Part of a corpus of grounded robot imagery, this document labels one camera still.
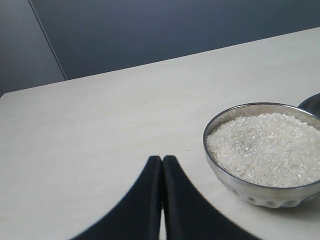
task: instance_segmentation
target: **white table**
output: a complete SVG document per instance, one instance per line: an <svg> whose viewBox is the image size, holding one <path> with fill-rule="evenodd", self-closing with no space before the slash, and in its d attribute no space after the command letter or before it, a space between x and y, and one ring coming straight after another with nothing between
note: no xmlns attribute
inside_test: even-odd
<svg viewBox="0 0 320 240"><path fill-rule="evenodd" d="M167 154L206 199L257 236L319 239L319 198L291 209L243 202L216 179L202 144L206 124L229 107L297 106L319 92L315 28L7 93L0 99L0 239L77 235L125 195L148 156Z"/></svg>

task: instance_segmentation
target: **gray wall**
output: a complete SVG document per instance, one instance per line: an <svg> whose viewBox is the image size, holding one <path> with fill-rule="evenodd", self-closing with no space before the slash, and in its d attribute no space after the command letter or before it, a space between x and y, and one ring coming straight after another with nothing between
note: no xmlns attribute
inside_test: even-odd
<svg viewBox="0 0 320 240"><path fill-rule="evenodd" d="M64 80L28 0L0 0L0 97Z"/></svg>
<svg viewBox="0 0 320 240"><path fill-rule="evenodd" d="M68 79L320 26L320 0L32 0Z"/></svg>

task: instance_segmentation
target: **bowl rim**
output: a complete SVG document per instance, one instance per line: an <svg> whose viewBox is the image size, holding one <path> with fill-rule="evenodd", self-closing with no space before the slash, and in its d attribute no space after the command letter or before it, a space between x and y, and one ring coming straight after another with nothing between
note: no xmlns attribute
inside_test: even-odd
<svg viewBox="0 0 320 240"><path fill-rule="evenodd" d="M290 187L275 187L275 186L263 186L263 185L259 185L259 184L255 184L255 183L252 183L252 182L248 182L248 181L245 181L237 176L234 176L232 175L231 173L229 173L228 171L226 171L225 169L223 169L219 164L217 164L217 162L215 161L215 159L211 156L208 148L207 148L207 136L209 135L208 133L208 129L210 127L210 125L212 124L212 122L214 122L219 116L221 116L222 114L226 113L226 112L229 112L233 109L237 109L237 108L242 108L242 107L246 107L246 106L252 106L252 105L275 105L275 106L283 106L283 107L286 107L286 108L291 108L291 109L295 109L297 111L300 111L300 112L303 112L305 114L308 114L314 118L316 118L317 120L320 121L320 118L315 116L314 114L306 111L306 110L303 110L301 108L298 108L296 106L292 106L292 105L288 105L288 104L283 104L283 103L277 103L277 102L250 102L250 103L245 103L245 104L240 104L240 105L236 105L236 106L233 106L233 107L230 107L222 112L220 112L219 114L217 114L215 117L213 117L209 123L206 125L205 129L204 129L204 132L203 132L203 146L204 146L204 150L205 150L205 153L206 155L209 157L209 159L211 160L211 162L217 166L221 171L223 171L225 174L227 174L228 176L246 184L246 185L250 185L250 186L253 186L253 187L260 187L260 188L265 188L265 189L268 189L268 190L292 190L292 189L302 189L302 188L305 188L305 187L310 187L310 186L313 186L313 185L317 185L317 184L320 184L320 179L317 180L317 181L314 181L314 182L311 182L311 183L308 183L306 185L301 185L301 186L290 186Z"/></svg>

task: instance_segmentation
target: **table surface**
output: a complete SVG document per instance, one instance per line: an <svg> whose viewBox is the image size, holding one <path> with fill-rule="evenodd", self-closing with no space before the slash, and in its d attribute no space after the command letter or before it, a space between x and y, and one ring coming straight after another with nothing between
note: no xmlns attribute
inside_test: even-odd
<svg viewBox="0 0 320 240"><path fill-rule="evenodd" d="M320 198L289 209L239 200L206 162L202 134L229 107L297 106L319 92L314 28L7 93L0 98L1 239L77 235L117 204L150 155L169 154L212 205L258 237L318 239Z"/></svg>

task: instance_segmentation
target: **stainless steel bowl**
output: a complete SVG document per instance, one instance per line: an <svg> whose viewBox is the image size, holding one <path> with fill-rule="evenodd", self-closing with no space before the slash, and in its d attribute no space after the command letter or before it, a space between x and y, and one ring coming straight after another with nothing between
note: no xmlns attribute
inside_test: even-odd
<svg viewBox="0 0 320 240"><path fill-rule="evenodd" d="M301 203L308 202L314 199L316 195L320 193L320 180L308 185L285 188L268 187L249 183L231 175L230 173L222 169L217 164L215 156L210 153L207 147L207 136L221 124L224 124L240 116L250 117L271 113L293 116L301 120L302 122L306 122L307 124L320 130L319 118L307 111L294 106L268 102L257 102L238 105L219 113L206 126L203 133L205 156L217 179L221 181L228 190L238 195L242 200L245 200L257 206L264 206L273 209L280 207L295 207Z"/></svg>

